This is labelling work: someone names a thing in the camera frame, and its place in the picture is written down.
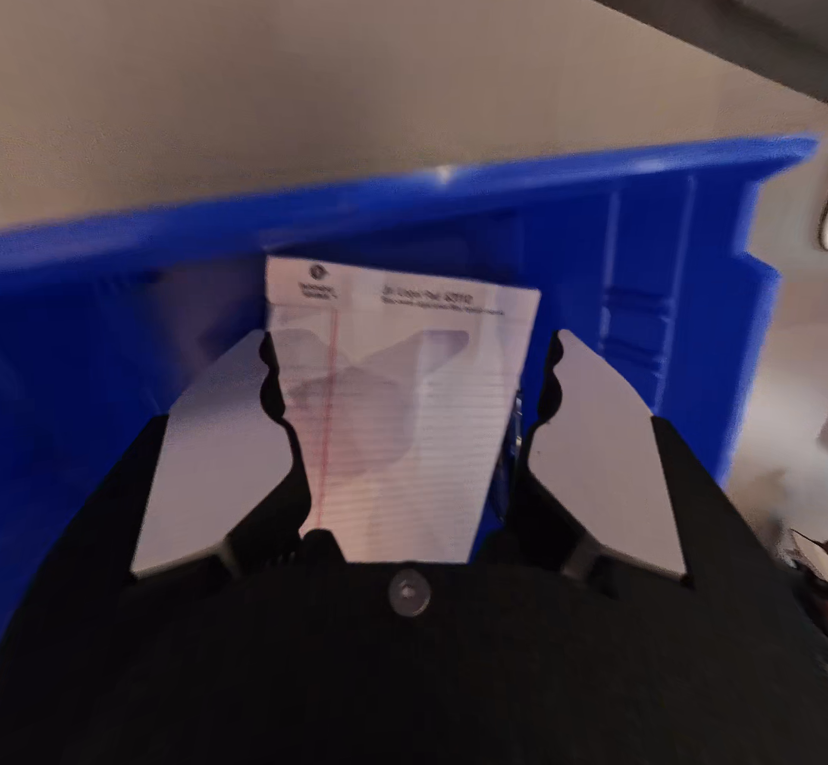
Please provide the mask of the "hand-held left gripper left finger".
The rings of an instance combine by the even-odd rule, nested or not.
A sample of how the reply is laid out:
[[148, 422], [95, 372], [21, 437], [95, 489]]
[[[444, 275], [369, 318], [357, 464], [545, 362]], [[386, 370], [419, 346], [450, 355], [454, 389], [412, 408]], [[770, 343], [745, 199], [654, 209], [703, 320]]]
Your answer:
[[311, 494], [270, 335], [255, 329], [181, 395], [166, 431], [131, 572], [206, 557], [245, 574], [291, 556]]

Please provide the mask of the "white lined notepad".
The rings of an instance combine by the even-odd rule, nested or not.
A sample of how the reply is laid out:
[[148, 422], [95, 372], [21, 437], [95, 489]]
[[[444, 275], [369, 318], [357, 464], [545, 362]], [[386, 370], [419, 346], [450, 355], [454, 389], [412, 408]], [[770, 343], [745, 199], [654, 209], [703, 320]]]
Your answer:
[[347, 561], [465, 563], [541, 293], [266, 261], [267, 331], [310, 491]]

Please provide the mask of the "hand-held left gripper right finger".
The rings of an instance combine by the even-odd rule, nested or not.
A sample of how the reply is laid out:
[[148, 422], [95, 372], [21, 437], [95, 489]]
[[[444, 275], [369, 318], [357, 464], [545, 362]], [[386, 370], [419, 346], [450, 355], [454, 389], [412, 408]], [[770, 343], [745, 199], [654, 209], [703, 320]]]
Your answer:
[[511, 492], [511, 530], [531, 564], [577, 580], [602, 560], [687, 575], [652, 420], [602, 357], [555, 332]]

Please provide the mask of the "blue plastic bin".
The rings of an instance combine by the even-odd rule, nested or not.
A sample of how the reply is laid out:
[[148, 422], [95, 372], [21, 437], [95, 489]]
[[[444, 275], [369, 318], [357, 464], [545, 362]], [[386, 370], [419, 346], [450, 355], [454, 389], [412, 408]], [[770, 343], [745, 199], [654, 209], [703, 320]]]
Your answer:
[[541, 292], [523, 375], [539, 396], [569, 329], [667, 418], [718, 481], [737, 446], [779, 273], [750, 254], [761, 186], [813, 158], [810, 135], [726, 138], [448, 166], [93, 213], [2, 230], [2, 632], [68, 521], [208, 349], [263, 315], [263, 283], [166, 328], [184, 281], [266, 254]]

